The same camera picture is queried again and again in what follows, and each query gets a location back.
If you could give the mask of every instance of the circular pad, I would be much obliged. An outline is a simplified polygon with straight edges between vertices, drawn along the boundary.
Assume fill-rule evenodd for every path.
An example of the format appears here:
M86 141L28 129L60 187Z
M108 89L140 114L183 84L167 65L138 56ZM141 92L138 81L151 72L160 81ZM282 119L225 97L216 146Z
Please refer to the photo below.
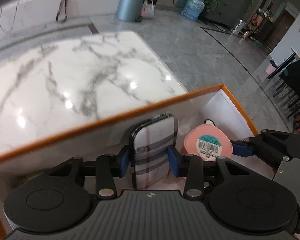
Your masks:
M212 191L209 205L231 228L265 234L287 228L298 208L288 189L256 176L231 176Z
M81 222L90 206L89 193L73 180L43 174L10 192L3 209L13 228L51 233Z
M32 209L48 211L63 203L63 194L53 189L41 189L27 197L27 204Z

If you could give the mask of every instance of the blue trash can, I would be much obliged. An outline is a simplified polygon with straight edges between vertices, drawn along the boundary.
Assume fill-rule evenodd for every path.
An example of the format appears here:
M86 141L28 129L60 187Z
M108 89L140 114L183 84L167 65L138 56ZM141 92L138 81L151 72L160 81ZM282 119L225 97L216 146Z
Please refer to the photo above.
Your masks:
M120 0L117 19L123 22L134 22L141 17L143 0Z

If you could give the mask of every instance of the barcode label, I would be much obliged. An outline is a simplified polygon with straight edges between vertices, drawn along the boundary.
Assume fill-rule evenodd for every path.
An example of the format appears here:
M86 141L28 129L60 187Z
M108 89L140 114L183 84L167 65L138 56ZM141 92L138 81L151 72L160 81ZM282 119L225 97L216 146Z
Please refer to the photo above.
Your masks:
M199 155L204 159L213 161L216 157L221 155L221 146L215 143L199 139L196 146Z
M204 142L204 141L199 141L198 142L198 146L200 149L205 149L205 150L210 150L213 152L218 152L218 149L220 146L212 144L212 143L208 143L208 142Z

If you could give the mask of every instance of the marble table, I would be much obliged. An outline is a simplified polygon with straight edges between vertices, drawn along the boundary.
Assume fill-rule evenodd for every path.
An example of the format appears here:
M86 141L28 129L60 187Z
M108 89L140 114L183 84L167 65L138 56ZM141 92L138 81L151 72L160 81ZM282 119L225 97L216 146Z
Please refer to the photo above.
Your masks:
M134 32L43 44L0 62L0 154L186 92Z

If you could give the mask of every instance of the phone case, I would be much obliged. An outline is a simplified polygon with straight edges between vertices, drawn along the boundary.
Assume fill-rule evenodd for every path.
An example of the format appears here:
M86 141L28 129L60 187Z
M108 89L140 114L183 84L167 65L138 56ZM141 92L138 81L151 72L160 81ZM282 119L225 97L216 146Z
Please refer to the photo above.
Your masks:
M145 189L167 177L167 147L176 145L177 133L178 119L172 114L162 114L132 129L129 152L135 189Z

